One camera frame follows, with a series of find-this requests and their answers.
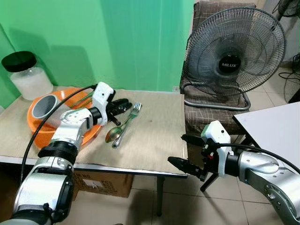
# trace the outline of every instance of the table edge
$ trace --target table edge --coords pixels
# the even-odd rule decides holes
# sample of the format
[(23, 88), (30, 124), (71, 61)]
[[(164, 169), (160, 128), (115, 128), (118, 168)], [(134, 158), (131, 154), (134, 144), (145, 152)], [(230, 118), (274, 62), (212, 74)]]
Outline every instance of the table edge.
[(239, 119), (236, 118), (235, 115), (232, 116), (232, 119), (240, 128), (242, 128), (242, 130), (245, 132), (246, 136), (249, 136), (251, 138), (253, 145), (260, 148), (259, 144), (253, 139), (251, 134), (244, 128), (244, 126), (240, 123)]
[[(34, 165), (37, 160), (33, 158), (28, 158), (26, 165)], [(11, 156), (0, 156), (0, 163), (8, 164), (21, 164), (22, 158), (11, 157)], [(137, 170), (137, 169), (123, 169), (105, 165), (97, 164), (86, 164), (86, 163), (75, 163), (74, 168), (81, 171), (91, 171), (91, 172), (102, 172), (102, 173), (129, 173), (136, 175), (146, 175), (146, 176), (163, 176), (163, 177), (176, 177), (176, 178), (187, 178), (187, 174), (178, 174), (171, 172), (159, 172), (159, 171), (148, 171), (148, 170)]]

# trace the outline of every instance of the electrical outlet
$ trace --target electrical outlet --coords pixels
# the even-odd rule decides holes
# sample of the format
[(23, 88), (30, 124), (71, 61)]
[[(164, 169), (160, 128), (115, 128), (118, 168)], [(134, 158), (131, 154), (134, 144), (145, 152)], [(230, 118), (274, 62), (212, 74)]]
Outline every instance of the electrical outlet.
[(179, 86), (173, 86), (173, 92), (179, 92)]

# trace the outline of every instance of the power cord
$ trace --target power cord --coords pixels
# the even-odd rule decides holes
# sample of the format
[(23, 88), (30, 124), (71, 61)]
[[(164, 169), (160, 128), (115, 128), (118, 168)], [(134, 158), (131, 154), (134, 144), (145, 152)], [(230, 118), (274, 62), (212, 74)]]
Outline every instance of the power cord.
[(238, 148), (245, 148), (245, 149), (256, 150), (258, 152), (265, 153), (267, 155), (270, 155), (270, 156), (272, 156), (274, 158), (279, 159), (280, 161), (282, 161), (282, 162), (286, 163), (287, 165), (289, 165), (298, 174), (300, 174), (300, 169), (298, 167), (296, 167), (294, 164), (292, 164), (291, 162), (287, 161), (285, 158), (282, 158), (281, 156), (279, 156), (279, 155), (277, 155), (277, 154), (275, 154), (273, 152), (267, 151), (265, 149), (261, 149), (261, 148), (254, 147), (254, 146), (249, 146), (249, 145), (244, 145), (244, 144), (235, 144), (235, 143), (216, 143), (216, 146), (217, 146), (217, 148), (220, 148), (220, 147), (238, 147)]
[(300, 58), (300, 54), (294, 55), (294, 57), (292, 58), (292, 72), (282, 72), (282, 73), (278, 74), (278, 76), (280, 76), (281, 78), (285, 79), (285, 85), (283, 87), (283, 94), (284, 94), (285, 102), (287, 102), (287, 103), (288, 103), (288, 101), (286, 100), (286, 94), (285, 94), (285, 89), (286, 89), (287, 81), (290, 80), (290, 82), (293, 82), (293, 83), (296, 83), (296, 84), (300, 84), (300, 82), (291, 81), (291, 80), (298, 80), (298, 81), (300, 81), (300, 71), (296, 71), (297, 67), (299, 67), (299, 65), (296, 64), (296, 61), (299, 61), (299, 58)]
[(273, 8), (272, 14), (274, 14), (275, 12), (278, 11), (279, 2), (278, 2), (277, 5)]
[(25, 165), (26, 165), (26, 159), (29, 153), (29, 150), (33, 144), (34, 139), (36, 138), (36, 136), (38, 135), (38, 132), (40, 131), (40, 129), (42, 128), (42, 126), (45, 124), (45, 122), (47, 121), (47, 119), (49, 119), (49, 117), (62, 105), (64, 104), (66, 101), (68, 101), (71, 97), (73, 97), (74, 95), (78, 94), (79, 92), (92, 88), (92, 89), (96, 89), (97, 84), (94, 85), (90, 85), (88, 87), (85, 88), (81, 88), (77, 91), (75, 91), (74, 93), (70, 94), (69, 96), (67, 96), (66, 98), (64, 98), (57, 106), (54, 107), (54, 109), (42, 120), (42, 122), (39, 124), (39, 126), (37, 127), (36, 131), (34, 132), (34, 134), (32, 135), (27, 148), (24, 152), (24, 156), (23, 156), (23, 160), (22, 160), (22, 164), (21, 164), (21, 174), (20, 174), (20, 185), (23, 182), (23, 176), (24, 176), (24, 170), (25, 170)]

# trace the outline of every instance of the chair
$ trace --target chair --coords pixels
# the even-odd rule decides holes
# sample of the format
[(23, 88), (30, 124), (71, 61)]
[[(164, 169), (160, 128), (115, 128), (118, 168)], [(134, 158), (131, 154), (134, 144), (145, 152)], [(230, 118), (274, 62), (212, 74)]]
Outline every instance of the chair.
[[(199, 24), (203, 22), (207, 17), (234, 7), (254, 7), (254, 1), (245, 0), (238, 2), (219, 2), (219, 1), (199, 1), (194, 4), (194, 15), (193, 15), (193, 27), (192, 30), (197, 29)], [(185, 100), (195, 103), (212, 104), (216, 103), (219, 105), (228, 106), (239, 106), (245, 105), (245, 100), (242, 95), (236, 96), (212, 96), (206, 94), (194, 86), (187, 86), (189, 81), (184, 76), (184, 61), (181, 80), (180, 80), (180, 92), (185, 95)], [(185, 110), (185, 122), (186, 132), (188, 134), (200, 134), (204, 129), (205, 125), (209, 124), (214, 120), (218, 120), (222, 123), (226, 131), (230, 135), (244, 135), (243, 130), (234, 122), (233, 115), (248, 112), (246, 111), (230, 111), (224, 109), (213, 109), (213, 108), (197, 108), (188, 105), (184, 105)], [(188, 158), (190, 161), (198, 166), (201, 166), (202, 160), (199, 154), (199, 149), (188, 145)]]

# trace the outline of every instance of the gray cup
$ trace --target gray cup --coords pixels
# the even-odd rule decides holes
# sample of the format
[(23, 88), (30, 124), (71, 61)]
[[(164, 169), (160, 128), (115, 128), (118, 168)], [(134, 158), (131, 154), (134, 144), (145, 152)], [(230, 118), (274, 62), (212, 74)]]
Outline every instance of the gray cup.
[[(32, 116), (35, 119), (42, 120), (45, 118), (55, 106), (60, 103), (60, 100), (55, 95), (46, 95), (42, 97), (38, 102), (34, 105), (32, 109)], [(60, 125), (60, 117), (61, 115), (71, 110), (65, 104), (62, 104), (50, 117), (47, 119), (47, 124), (51, 127), (57, 128)]]

